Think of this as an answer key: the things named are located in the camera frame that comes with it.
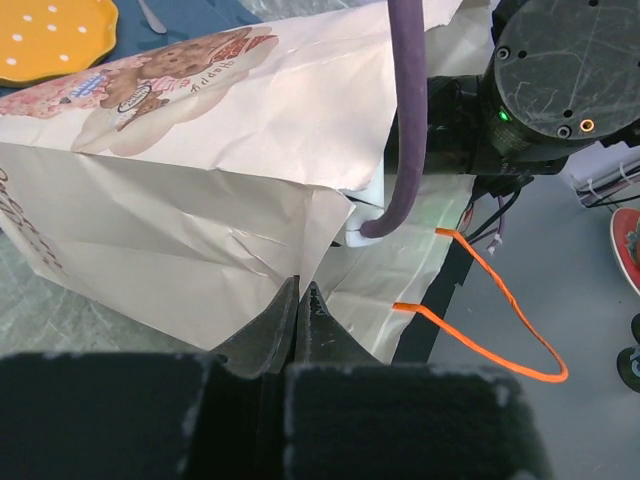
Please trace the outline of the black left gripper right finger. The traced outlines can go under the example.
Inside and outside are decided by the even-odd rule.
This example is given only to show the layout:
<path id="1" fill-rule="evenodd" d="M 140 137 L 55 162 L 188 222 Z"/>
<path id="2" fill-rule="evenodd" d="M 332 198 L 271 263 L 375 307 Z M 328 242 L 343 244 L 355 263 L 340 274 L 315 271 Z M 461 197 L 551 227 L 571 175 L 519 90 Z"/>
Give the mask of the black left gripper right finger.
<path id="1" fill-rule="evenodd" d="M 331 314 L 320 287 L 311 282 L 297 313 L 294 341 L 296 369 L 381 366 Z"/>

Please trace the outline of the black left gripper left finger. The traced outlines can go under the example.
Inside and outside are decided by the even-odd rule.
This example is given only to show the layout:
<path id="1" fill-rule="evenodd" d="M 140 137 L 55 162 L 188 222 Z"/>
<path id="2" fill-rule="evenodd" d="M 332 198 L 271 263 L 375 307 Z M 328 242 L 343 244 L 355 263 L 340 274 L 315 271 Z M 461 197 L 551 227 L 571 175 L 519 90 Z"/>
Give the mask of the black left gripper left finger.
<path id="1" fill-rule="evenodd" d="M 269 305 L 253 320 L 212 350 L 225 368 L 241 378 L 258 378 L 284 365 L 295 333 L 299 277 L 288 278 Z"/>

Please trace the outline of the beige paper takeout bag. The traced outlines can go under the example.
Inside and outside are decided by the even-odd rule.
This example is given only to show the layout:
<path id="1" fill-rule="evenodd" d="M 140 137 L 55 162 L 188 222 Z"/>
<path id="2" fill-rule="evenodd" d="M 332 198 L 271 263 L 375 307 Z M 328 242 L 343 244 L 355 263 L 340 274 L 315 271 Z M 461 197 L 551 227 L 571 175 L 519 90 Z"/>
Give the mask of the beige paper takeout bag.
<path id="1" fill-rule="evenodd" d="M 38 116 L 1 103 L 1 227 L 39 277 L 193 346 L 212 349 L 290 277 L 319 269 L 329 305 L 389 361 L 419 288 L 471 194 L 435 176 L 381 239 L 384 146 L 406 145 L 423 105 L 396 99 L 401 41 L 447 25 L 456 1 L 393 1 L 252 27 L 244 53 L 165 91 Z"/>

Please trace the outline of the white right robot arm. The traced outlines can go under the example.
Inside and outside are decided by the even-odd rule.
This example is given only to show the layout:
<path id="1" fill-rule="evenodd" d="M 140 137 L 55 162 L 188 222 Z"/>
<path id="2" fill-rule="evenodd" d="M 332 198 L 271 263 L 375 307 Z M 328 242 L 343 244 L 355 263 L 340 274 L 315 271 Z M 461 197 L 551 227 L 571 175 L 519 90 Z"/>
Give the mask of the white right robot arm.
<path id="1" fill-rule="evenodd" d="M 593 144 L 638 145 L 636 1 L 502 1 L 492 21 L 484 73 L 428 82 L 426 173 L 507 195 Z"/>

